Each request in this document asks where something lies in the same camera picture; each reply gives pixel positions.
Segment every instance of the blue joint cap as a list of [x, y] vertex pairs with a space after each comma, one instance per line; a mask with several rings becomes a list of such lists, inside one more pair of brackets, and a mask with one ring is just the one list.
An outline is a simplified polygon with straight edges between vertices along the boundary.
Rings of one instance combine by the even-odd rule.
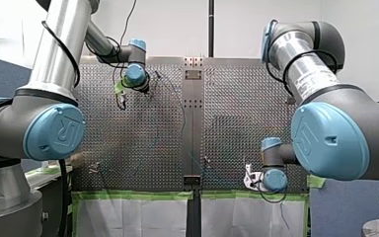
[[140, 86], [146, 80], [146, 72], [139, 64], [132, 63], [125, 72], [126, 82], [131, 87]]
[[337, 107], [312, 102], [298, 108], [291, 122], [291, 138], [298, 161], [313, 175], [352, 181], [368, 169], [365, 136]]
[[265, 151], [270, 149], [271, 147], [278, 146], [282, 144], [281, 139], [279, 137], [267, 137], [263, 140], [261, 144], [261, 151]]
[[269, 41], [270, 37], [272, 36], [273, 29], [275, 28], [277, 22], [271, 21], [268, 23], [268, 25], [264, 28], [264, 35], [263, 35], [263, 47], [261, 49], [261, 61], [268, 62], [268, 54], [269, 54]]
[[131, 39], [128, 44], [139, 47], [146, 51], [146, 42], [142, 39]]
[[68, 158], [79, 146], [85, 130], [81, 111], [57, 104], [41, 112], [24, 135], [24, 152], [37, 161]]
[[271, 192], [281, 192], [287, 188], [287, 176], [278, 169], [270, 169], [264, 174], [264, 187]]

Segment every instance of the white wall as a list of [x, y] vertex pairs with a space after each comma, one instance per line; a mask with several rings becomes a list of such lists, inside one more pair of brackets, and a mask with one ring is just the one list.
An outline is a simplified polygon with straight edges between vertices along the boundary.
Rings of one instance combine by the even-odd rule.
[[341, 80], [379, 100], [379, 1], [324, 0], [322, 19], [341, 32], [345, 43]]
[[[133, 0], [103, 0], [93, 21], [118, 40]], [[137, 0], [123, 43], [146, 40], [148, 55], [207, 55], [207, 0]]]
[[0, 59], [31, 67], [45, 16], [35, 0], [0, 0]]
[[[133, 0], [102, 0], [93, 21], [119, 40]], [[258, 58], [264, 26], [324, 20], [345, 42], [340, 74], [379, 100], [379, 0], [215, 1], [215, 56]], [[208, 0], [137, 0], [123, 43], [147, 41], [148, 55], [203, 56], [208, 52]], [[32, 67], [45, 11], [35, 0], [0, 0], [0, 58]]]
[[215, 1], [216, 57], [258, 58], [264, 27], [270, 20], [321, 20], [320, 0]]
[[[119, 40], [132, 2], [102, 0], [93, 21]], [[215, 2], [217, 57], [259, 57], [263, 28], [272, 18], [283, 22], [321, 18], [321, 0]], [[35, 0], [0, 0], [0, 32], [6, 34], [0, 39], [0, 58], [31, 67], [44, 19], [45, 11]], [[137, 0], [123, 43], [131, 38], [146, 40], [152, 56], [207, 55], [208, 0]]]

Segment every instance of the wire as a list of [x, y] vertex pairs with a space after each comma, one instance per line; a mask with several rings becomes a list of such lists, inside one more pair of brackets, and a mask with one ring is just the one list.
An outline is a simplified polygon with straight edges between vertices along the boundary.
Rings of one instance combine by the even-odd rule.
[[58, 237], [64, 237], [67, 223], [67, 208], [69, 204], [69, 185], [67, 184], [67, 170], [66, 162], [59, 160], [60, 173], [61, 173], [61, 186], [62, 186], [62, 207], [61, 207], [61, 220], [58, 229]]
[[115, 47], [113, 46], [112, 51], [111, 51], [109, 54], [107, 54], [107, 55], [102, 55], [102, 54], [97, 54], [94, 50], [92, 50], [92, 49], [89, 47], [89, 45], [88, 45], [87, 42], [85, 42], [85, 46], [88, 48], [88, 50], [89, 50], [92, 54], [98, 56], [98, 57], [103, 61], [104, 64], [106, 64], [106, 65], [108, 65], [108, 66], [110, 66], [110, 67], [118, 68], [118, 65], [117, 65], [117, 66], [114, 66], [114, 65], [111, 65], [109, 62], [107, 62], [107, 61], [105, 60], [105, 57], [114, 56], [113, 51], [115, 51], [116, 59], [119, 61], [119, 54], [121, 53], [121, 47], [120, 47], [120, 44], [119, 44], [115, 39], [113, 39], [113, 38], [111, 38], [111, 37], [106, 37], [106, 38], [107, 38], [108, 40], [111, 40], [111, 41], [115, 42], [116, 47], [118, 48], [118, 50], [115, 50]]
[[45, 21], [41, 22], [44, 28], [51, 34], [51, 36], [56, 40], [59, 47], [66, 53], [66, 56], [69, 58], [70, 62], [72, 63], [73, 70], [75, 70], [76, 74], [76, 81], [74, 84], [74, 87], [77, 87], [79, 85], [79, 82], [81, 81], [81, 73], [79, 71], [78, 63], [75, 60], [75, 57], [73, 57], [72, 53], [70, 52], [69, 48], [63, 43], [62, 40], [54, 33], [54, 31], [51, 30], [51, 28], [47, 25]]
[[281, 204], [279, 205], [279, 209], [281, 210], [281, 218], [282, 218], [282, 221], [284, 221], [284, 224], [287, 227], [288, 232], [290, 232], [290, 235], [292, 236], [292, 233], [291, 233], [291, 230], [290, 230], [290, 226], [288, 225], [288, 222], [287, 222], [287, 220], [285, 219], [285, 216], [284, 216], [284, 212], [282, 211], [282, 206], [283, 206], [283, 202], [281, 202]]
[[288, 61], [287, 65], [285, 66], [284, 68], [284, 72], [282, 73], [282, 83], [284, 84], [284, 88], [285, 90], [292, 96], [292, 93], [290, 91], [290, 89], [288, 88], [288, 82], [287, 82], [287, 76], [288, 76], [288, 70], [290, 69], [291, 65], [294, 64], [294, 62], [297, 60], [297, 59], [300, 59], [301, 57], [303, 56], [307, 56], [308, 54], [311, 54], [311, 53], [322, 53], [326, 56], [328, 56], [332, 62], [334, 63], [334, 74], [337, 74], [337, 71], [338, 71], [338, 61], [337, 59], [334, 57], [333, 54], [327, 52], [327, 51], [324, 51], [324, 50], [320, 50], [320, 49], [312, 49], [312, 50], [309, 50], [309, 51], [305, 51], [305, 52], [302, 52], [302, 53], [299, 53], [297, 55], [295, 55], [293, 58], [291, 58], [291, 60]]
[[[278, 23], [277, 20], [272, 20], [271, 21], [271, 24], [272, 23]], [[267, 43], [267, 46], [266, 46], [266, 49], [265, 50], [269, 50], [270, 49], [270, 45], [271, 45], [271, 41], [269, 40], [268, 43]], [[275, 81], [279, 82], [279, 83], [282, 83], [284, 85], [284, 89], [285, 91], [291, 96], [293, 97], [293, 93], [291, 92], [289, 86], [288, 86], [288, 82], [287, 82], [287, 75], [288, 75], [288, 70], [289, 68], [291, 67], [291, 65], [297, 60], [299, 59], [300, 57], [303, 57], [307, 54], [310, 54], [310, 53], [322, 53], [326, 56], [328, 56], [334, 63], [334, 70], [333, 72], [336, 74], [337, 71], [338, 71], [338, 62], [337, 62], [337, 59], [334, 57], [333, 54], [327, 52], [327, 51], [324, 51], [324, 50], [320, 50], [320, 49], [312, 49], [312, 50], [309, 50], [309, 51], [306, 51], [306, 52], [302, 52], [296, 56], [294, 56], [288, 63], [287, 65], [285, 66], [284, 68], [284, 71], [282, 73], [282, 78], [278, 78], [276, 77], [270, 70], [269, 68], [269, 53], [266, 55], [266, 63], [265, 63], [265, 67], [266, 67], [266, 71], [268, 73], [268, 75], [274, 79]]]
[[[133, 12], [134, 12], [134, 8], [135, 8], [135, 6], [136, 6], [136, 3], [137, 3], [137, 0], [134, 0], [134, 2], [133, 2], [133, 6], [131, 7], [130, 12], [128, 13], [127, 19], [125, 20], [125, 27], [124, 27], [124, 31], [122, 32], [121, 39], [119, 40], [119, 45], [122, 45], [122, 40], [124, 39], [125, 33], [127, 32], [128, 21], [130, 20], [130, 17], [131, 17], [131, 15], [132, 15]], [[118, 64], [116, 65], [116, 67], [115, 67], [114, 70], [113, 70], [113, 84], [114, 84], [114, 85], [115, 85], [115, 72], [116, 72], [116, 70], [118, 69], [119, 65], [121, 64], [121, 62], [119, 61], [118, 54], [116, 55], [116, 58], [118, 59]], [[120, 67], [119, 77], [121, 77], [122, 69], [124, 69], [124, 63], [123, 63], [122, 66]], [[124, 101], [124, 103], [123, 103], [123, 107], [121, 107], [121, 106], [119, 105], [118, 95], [117, 95], [117, 94], [115, 94], [115, 102], [116, 102], [116, 105], [118, 106], [118, 108], [119, 108], [120, 110], [122, 110], [122, 111], [125, 111], [125, 110], [126, 110], [125, 101]]]

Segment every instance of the diamond plate wall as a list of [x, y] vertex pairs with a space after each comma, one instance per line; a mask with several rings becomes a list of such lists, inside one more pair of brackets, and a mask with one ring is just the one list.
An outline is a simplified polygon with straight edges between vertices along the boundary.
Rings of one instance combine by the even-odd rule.
[[74, 191], [183, 189], [182, 65], [176, 58], [148, 64], [150, 93], [131, 92], [127, 110], [121, 111], [115, 102], [113, 69], [82, 59], [77, 91], [87, 131], [72, 162]]
[[[281, 84], [254, 59], [204, 60], [203, 189], [240, 190], [244, 161], [261, 167], [261, 141], [279, 136], [289, 142], [294, 105]], [[307, 193], [306, 172], [288, 167], [289, 193]]]
[[[195, 112], [182, 98], [188, 66], [183, 58], [151, 58], [147, 64], [152, 78], [149, 95], [132, 92], [127, 110], [121, 111], [114, 98], [113, 69], [95, 59], [82, 60], [78, 98], [87, 132], [74, 155], [74, 191], [184, 188], [182, 159], [189, 156], [182, 152], [183, 111]], [[202, 100], [203, 108], [197, 110], [204, 117], [202, 129], [192, 133], [202, 137], [202, 188], [244, 190], [244, 160], [259, 170], [263, 138], [289, 141], [295, 106], [287, 105], [282, 86], [269, 79], [257, 60], [204, 58], [202, 64], [204, 91], [196, 99]], [[307, 192], [301, 168], [290, 166], [288, 179], [290, 193]]]

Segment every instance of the black pole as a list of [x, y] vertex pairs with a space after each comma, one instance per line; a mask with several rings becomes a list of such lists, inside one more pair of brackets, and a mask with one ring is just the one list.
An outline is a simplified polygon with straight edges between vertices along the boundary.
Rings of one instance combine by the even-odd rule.
[[208, 7], [208, 57], [214, 57], [214, 0]]

